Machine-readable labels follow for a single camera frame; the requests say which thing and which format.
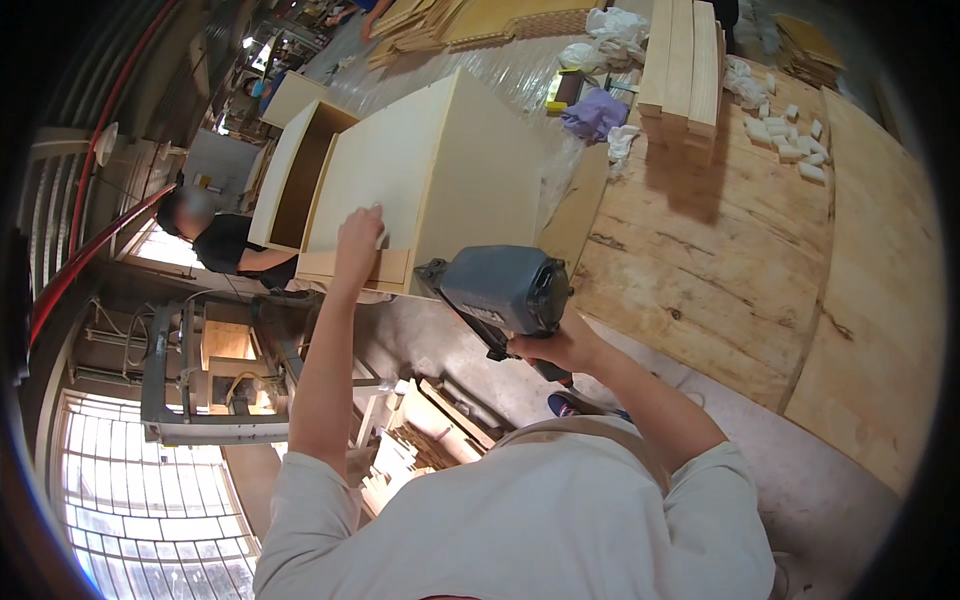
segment black t-shirt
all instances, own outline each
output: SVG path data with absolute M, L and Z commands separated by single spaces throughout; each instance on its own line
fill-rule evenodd
M 247 241 L 253 219 L 243 215 L 217 215 L 210 226 L 193 241 L 193 252 L 204 266 L 213 273 L 239 275 L 259 279 L 267 289 L 286 287 L 297 273 L 297 258 L 294 256 L 266 271 L 237 271 L 243 250 L 257 252 L 266 250 Z

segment purple cloth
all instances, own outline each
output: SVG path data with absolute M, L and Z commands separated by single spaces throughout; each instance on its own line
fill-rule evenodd
M 570 108 L 564 108 L 560 118 L 564 127 L 574 135 L 595 142 L 607 141 L 611 127 L 627 122 L 630 107 L 613 98 L 605 89 L 595 87 L 587 97 Z

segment white t-shirt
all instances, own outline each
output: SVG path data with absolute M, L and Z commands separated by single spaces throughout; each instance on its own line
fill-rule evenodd
M 506 445 L 411 481 L 360 531 L 356 491 L 290 452 L 273 516 L 260 600 L 765 600 L 774 579 L 756 488 L 729 442 L 674 473 L 665 498 L 611 440 Z

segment hand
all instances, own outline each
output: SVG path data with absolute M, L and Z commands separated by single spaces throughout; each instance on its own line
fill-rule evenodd
M 517 336 L 508 343 L 507 349 L 527 360 L 539 358 L 570 372 L 593 374 L 613 347 L 568 306 L 560 319 L 560 329 L 551 337 L 539 340 Z
M 369 15 L 363 19 L 363 25 L 360 26 L 360 41 L 370 43 L 370 31 L 373 28 L 373 19 Z
M 357 208 L 337 233 L 337 258 L 330 292 L 350 295 L 354 301 L 370 278 L 376 261 L 376 239 L 383 232 L 383 206 Z

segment white sleeve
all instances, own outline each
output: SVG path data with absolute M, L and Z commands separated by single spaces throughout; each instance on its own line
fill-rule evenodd
M 730 442 L 704 452 L 673 475 L 663 500 L 672 566 L 684 597 L 766 598 L 774 560 L 756 510 L 756 486 Z
M 327 463 L 288 452 L 276 478 L 273 522 L 253 576 L 257 598 L 282 595 L 313 562 L 356 531 L 360 504 Z

